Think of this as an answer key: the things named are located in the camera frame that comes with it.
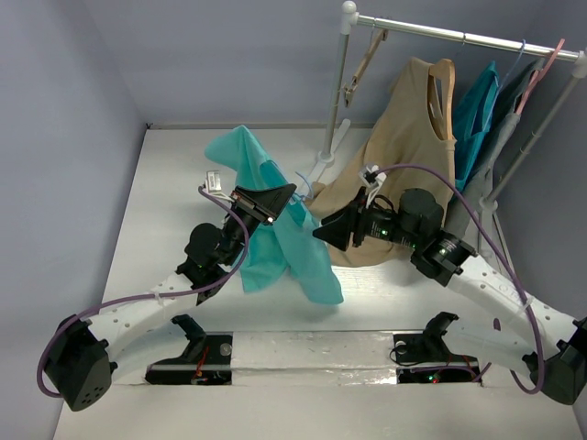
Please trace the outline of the teal t shirt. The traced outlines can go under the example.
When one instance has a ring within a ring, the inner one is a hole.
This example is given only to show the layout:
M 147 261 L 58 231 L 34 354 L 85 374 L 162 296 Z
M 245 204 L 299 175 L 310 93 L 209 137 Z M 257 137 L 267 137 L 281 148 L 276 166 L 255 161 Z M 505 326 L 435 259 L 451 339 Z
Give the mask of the teal t shirt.
M 288 182 L 278 164 L 245 126 L 214 139 L 205 156 L 237 173 L 236 185 L 267 190 Z M 312 303 L 338 305 L 344 297 L 331 266 L 327 245 L 313 237 L 318 222 L 294 194 L 273 225 L 261 225 L 249 240 L 240 267 L 245 292 L 272 286 L 289 273 Z

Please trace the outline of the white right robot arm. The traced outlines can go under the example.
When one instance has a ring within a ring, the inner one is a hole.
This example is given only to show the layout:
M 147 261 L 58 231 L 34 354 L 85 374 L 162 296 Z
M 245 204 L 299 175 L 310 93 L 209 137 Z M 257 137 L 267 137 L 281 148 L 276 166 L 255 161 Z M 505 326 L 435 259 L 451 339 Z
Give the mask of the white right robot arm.
M 425 277 L 463 295 L 500 323 L 473 324 L 441 312 L 404 342 L 401 362 L 443 362 L 456 356 L 486 358 L 529 379 L 551 400 L 572 405 L 586 385 L 586 322 L 559 312 L 495 271 L 466 242 L 445 231 L 443 208 L 423 189 L 405 191 L 397 208 L 370 202 L 364 188 L 327 216 L 314 237 L 339 250 L 364 238 L 405 245 Z

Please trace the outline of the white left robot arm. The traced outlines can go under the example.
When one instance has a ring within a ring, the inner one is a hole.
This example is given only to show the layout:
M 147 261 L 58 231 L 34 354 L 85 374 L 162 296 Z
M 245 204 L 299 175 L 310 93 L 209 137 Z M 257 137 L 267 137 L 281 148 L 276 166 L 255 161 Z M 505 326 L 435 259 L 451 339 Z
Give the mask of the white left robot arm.
M 275 223 L 295 189 L 291 183 L 266 190 L 236 187 L 223 208 L 223 225 L 197 225 L 184 248 L 184 262 L 162 285 L 61 321 L 37 365 L 39 390 L 63 399 L 74 412 L 88 408 L 122 369 L 118 357 L 123 350 L 166 323 L 182 329 L 171 343 L 175 362 L 193 366 L 195 379 L 207 383 L 202 367 L 214 345 L 188 312 L 215 296 L 240 269 L 257 228 Z

